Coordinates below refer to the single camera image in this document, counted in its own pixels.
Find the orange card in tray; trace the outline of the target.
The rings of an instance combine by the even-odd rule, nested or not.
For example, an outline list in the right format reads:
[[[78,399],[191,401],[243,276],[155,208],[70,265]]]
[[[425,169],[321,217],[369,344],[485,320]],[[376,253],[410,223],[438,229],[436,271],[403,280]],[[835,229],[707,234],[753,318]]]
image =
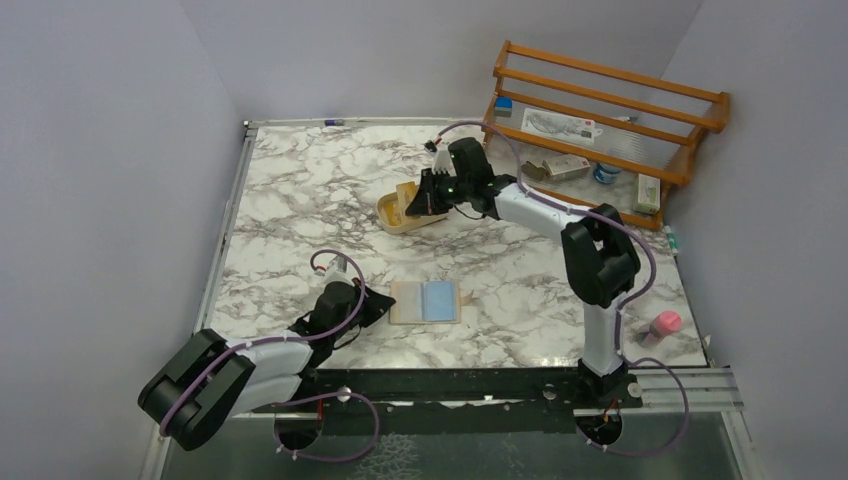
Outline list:
[[[397,201],[390,201],[382,206],[382,212],[385,214],[385,223],[390,227],[399,227],[407,222],[403,210],[398,206]]]

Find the green white small box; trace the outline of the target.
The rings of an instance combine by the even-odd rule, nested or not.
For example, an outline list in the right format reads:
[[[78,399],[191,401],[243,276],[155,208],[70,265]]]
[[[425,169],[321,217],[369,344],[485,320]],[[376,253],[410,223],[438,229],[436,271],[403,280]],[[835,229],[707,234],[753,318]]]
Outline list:
[[[661,181],[652,176],[638,174],[634,186],[633,210],[647,215],[658,213],[661,207]]]

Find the brown small object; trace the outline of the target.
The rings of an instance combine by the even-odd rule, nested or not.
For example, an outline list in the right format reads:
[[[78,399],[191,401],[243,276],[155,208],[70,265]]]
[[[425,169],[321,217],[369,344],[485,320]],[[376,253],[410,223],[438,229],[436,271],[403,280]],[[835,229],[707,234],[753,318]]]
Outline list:
[[[548,172],[544,167],[535,165],[531,162],[524,162],[521,165],[520,170],[523,176],[532,179],[533,181],[544,181],[548,178]]]

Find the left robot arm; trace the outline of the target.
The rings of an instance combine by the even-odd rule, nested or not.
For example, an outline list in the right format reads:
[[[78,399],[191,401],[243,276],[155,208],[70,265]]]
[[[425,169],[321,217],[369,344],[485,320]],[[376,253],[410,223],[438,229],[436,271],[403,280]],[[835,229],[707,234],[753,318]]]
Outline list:
[[[229,340],[203,329],[142,388],[138,405],[186,451],[209,441],[235,414],[271,403],[302,410],[315,387],[305,375],[348,331],[371,326],[395,303],[369,287],[333,281],[314,308],[277,337]]]

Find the grey box with red label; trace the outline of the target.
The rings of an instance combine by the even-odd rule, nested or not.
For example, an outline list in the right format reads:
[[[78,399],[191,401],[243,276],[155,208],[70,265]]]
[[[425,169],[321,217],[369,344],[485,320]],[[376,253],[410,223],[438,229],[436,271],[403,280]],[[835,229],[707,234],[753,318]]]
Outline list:
[[[547,178],[551,181],[567,181],[583,177],[590,168],[589,161],[573,154],[563,154],[542,161]]]

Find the clear packet with red label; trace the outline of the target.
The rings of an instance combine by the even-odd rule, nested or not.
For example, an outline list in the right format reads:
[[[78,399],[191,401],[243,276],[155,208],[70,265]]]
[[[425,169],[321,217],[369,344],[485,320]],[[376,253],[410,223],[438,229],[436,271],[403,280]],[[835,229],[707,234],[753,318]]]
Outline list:
[[[603,135],[603,129],[593,120],[571,115],[526,108],[521,122],[525,133],[562,141],[592,146]]]

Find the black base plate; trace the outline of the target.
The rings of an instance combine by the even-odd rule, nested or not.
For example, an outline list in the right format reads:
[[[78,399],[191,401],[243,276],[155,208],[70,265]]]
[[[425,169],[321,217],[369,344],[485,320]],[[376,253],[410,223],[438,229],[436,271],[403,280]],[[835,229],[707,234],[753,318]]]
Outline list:
[[[588,391],[576,368],[483,369],[314,369],[305,375],[294,398],[266,408],[282,415],[291,429],[306,413],[312,429],[330,435],[359,435],[369,427],[372,409],[384,433],[465,434],[544,432],[571,434],[575,413],[639,407],[625,383],[608,395]]]

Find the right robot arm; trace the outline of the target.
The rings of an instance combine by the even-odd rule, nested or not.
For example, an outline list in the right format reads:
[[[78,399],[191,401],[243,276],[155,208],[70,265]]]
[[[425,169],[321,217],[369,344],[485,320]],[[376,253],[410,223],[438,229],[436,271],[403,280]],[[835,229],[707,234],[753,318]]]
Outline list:
[[[641,268],[618,211],[608,204],[572,210],[532,192],[512,175],[495,174],[482,144],[472,137],[448,145],[435,139],[425,148],[433,164],[422,170],[406,215],[436,216],[469,204],[484,218],[523,226],[561,246],[568,284],[584,313],[577,393],[589,406],[604,405],[628,374],[620,352],[621,320],[616,310]]]

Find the green white tube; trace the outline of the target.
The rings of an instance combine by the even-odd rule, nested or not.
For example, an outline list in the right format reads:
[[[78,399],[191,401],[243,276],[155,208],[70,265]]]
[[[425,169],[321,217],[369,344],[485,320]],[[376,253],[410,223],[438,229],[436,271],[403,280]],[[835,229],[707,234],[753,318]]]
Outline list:
[[[676,235],[673,229],[669,225],[664,226],[664,232],[666,233],[669,249],[673,256],[677,256],[679,254],[678,242]]]

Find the beige oval tray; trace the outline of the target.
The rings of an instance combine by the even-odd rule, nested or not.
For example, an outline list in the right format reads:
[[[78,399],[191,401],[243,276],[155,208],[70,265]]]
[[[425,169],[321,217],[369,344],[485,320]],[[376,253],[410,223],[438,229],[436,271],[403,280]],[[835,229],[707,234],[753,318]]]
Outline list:
[[[431,217],[406,217],[407,222],[399,227],[390,227],[385,223],[385,214],[382,212],[382,206],[390,201],[397,201],[398,206],[403,210],[414,198],[418,185],[415,182],[406,182],[396,185],[396,189],[392,193],[382,196],[375,204],[375,210],[378,217],[378,223],[382,229],[391,235],[400,235],[421,227],[439,222],[448,217],[447,214],[431,216]]]

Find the pink object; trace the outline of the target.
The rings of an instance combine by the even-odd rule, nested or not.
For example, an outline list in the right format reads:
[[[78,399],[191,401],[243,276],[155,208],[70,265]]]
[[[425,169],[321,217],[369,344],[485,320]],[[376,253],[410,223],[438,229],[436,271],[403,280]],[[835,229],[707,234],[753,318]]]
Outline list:
[[[682,324],[682,317],[677,312],[661,312],[640,329],[638,343],[643,348],[653,348],[666,337],[677,333],[682,328]]]

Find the wooden shelf rack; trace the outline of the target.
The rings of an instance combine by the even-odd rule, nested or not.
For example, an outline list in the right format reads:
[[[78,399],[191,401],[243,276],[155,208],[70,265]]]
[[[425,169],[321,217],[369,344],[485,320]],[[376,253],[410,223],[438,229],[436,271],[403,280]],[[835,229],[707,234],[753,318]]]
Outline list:
[[[722,132],[730,95],[505,41],[484,114],[522,148],[529,183],[625,222],[664,226],[669,194],[694,177],[709,134]]]

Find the blue white small box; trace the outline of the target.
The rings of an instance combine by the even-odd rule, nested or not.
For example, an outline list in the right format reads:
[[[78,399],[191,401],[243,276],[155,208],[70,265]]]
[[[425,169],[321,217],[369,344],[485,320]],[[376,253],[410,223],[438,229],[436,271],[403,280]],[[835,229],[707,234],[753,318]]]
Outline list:
[[[510,118],[513,112],[513,100],[509,97],[498,96],[495,99],[493,114],[496,117]]]

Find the blue white bottle cap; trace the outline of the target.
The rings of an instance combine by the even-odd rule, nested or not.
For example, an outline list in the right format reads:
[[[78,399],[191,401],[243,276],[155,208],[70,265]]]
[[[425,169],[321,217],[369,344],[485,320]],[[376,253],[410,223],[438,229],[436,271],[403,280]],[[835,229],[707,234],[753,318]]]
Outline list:
[[[604,163],[596,163],[592,176],[600,184],[611,185],[617,181],[621,173],[622,169],[619,167]]]

